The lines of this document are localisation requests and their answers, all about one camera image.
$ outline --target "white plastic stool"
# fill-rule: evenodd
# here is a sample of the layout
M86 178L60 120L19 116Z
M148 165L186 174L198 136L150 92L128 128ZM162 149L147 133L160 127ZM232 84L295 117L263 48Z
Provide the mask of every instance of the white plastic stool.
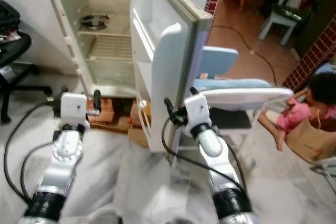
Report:
M268 17L268 19L265 21L265 23L261 27L261 32L259 34L259 39L261 39L261 40L265 39L265 37L268 34L269 29L271 28L271 25L273 23L281 24L281 25L284 25L284 26L289 26L287 32L285 33L285 35L283 36L283 38L280 42L280 45L284 46L289 41L289 38L290 38L290 36L291 36L291 34L292 34L292 32L293 32L293 30L294 30L294 28L295 28L295 26L297 25L298 22L296 22L292 19L283 17L283 16L281 16L281 15L272 11L271 15Z

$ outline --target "open refrigerator door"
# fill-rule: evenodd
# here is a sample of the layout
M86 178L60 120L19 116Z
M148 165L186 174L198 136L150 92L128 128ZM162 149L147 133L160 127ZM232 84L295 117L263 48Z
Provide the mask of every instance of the open refrigerator door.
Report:
M196 77L211 15L190 0L131 0L130 29L138 108L151 103L151 116L139 109L152 152L163 151L167 119L163 100L180 107ZM166 131L170 145L178 134Z

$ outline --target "tiled floor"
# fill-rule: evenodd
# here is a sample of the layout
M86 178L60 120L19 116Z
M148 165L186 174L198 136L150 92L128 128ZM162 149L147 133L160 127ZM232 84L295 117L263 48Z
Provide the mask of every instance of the tiled floor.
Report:
M229 26L239 31L247 45L269 61L274 69L277 85L280 86L291 73L297 64L289 53L292 42L283 47L279 44L281 36L272 32L265 40L259 40L260 27L264 21L265 19L255 7L247 6L243 13L239 13L235 3L229 1L220 3L207 44L208 46L234 48L239 52L237 62L221 77L258 78L274 83L270 66L259 56L253 54L236 32L221 26Z

